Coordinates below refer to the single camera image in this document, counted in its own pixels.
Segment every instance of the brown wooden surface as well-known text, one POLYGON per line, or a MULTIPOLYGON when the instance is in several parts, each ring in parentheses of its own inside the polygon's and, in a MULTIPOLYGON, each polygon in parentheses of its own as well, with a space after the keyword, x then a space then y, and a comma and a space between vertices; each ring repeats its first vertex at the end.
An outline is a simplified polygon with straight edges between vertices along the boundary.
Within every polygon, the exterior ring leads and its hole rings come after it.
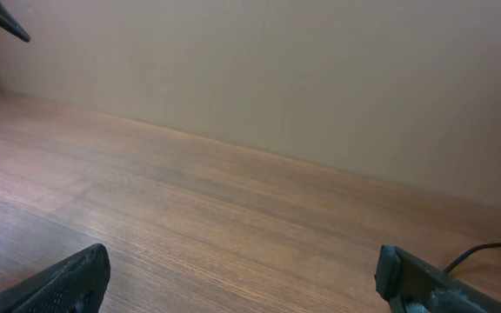
MULTIPOLYGON (((495 241, 492 208, 0 95, 0 291, 104 243, 102 312, 387 312, 381 244, 444 267, 495 241)), ((501 250, 456 274, 501 300, 501 250)))

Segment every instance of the wooden tabletop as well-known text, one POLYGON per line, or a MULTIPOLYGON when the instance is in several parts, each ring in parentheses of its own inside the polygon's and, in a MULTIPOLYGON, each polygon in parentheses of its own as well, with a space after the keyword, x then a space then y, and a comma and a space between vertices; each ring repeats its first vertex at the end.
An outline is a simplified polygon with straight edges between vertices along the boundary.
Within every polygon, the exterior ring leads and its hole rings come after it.
MULTIPOLYGON (((500 210, 0 94, 0 291, 103 243, 102 312, 388 312, 380 245, 443 268, 496 241, 500 210)), ((454 275, 501 300, 501 249, 454 275)))

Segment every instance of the wood grain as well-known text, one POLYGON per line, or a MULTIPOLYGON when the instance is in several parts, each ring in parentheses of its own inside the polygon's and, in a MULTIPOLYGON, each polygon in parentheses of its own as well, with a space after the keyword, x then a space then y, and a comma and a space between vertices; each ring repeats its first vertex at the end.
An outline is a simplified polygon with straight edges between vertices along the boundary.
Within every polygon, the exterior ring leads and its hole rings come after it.
MULTIPOLYGON (((385 312, 381 244, 444 267, 494 241, 490 207, 0 94, 0 291, 103 243, 102 312, 385 312)), ((501 250, 456 274, 501 300, 501 250)))

